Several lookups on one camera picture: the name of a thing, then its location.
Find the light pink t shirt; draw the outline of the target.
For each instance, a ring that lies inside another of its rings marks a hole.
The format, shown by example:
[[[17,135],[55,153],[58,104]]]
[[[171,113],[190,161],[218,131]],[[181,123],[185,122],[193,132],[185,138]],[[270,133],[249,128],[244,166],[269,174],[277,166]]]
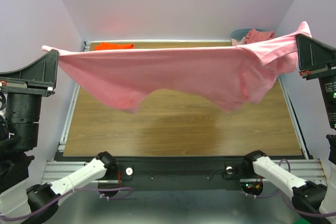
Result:
[[[88,93],[114,109],[135,112],[159,89],[199,95],[223,111],[258,103],[276,79],[298,66],[296,32],[267,41],[225,47],[59,50],[60,68]]]

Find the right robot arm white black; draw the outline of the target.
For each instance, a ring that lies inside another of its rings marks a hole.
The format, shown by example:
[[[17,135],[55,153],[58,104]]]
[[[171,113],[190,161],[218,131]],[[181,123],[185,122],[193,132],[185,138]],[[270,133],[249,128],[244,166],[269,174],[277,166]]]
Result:
[[[305,35],[297,35],[300,75],[318,79],[328,116],[335,128],[335,48]],[[331,169],[327,185],[301,179],[275,164],[262,151],[253,151],[243,158],[244,175],[259,175],[275,185],[282,196],[291,200],[290,208],[309,223],[335,223],[335,135],[326,136],[330,145]]]

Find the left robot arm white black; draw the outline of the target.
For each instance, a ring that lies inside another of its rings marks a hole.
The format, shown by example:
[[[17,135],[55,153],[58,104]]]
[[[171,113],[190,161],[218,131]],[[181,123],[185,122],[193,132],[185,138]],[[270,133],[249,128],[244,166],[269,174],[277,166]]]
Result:
[[[117,161],[101,152],[70,175],[26,187],[37,146],[41,101],[55,93],[59,52],[51,50],[21,69],[1,73],[1,223],[44,223],[70,194],[116,175]]]

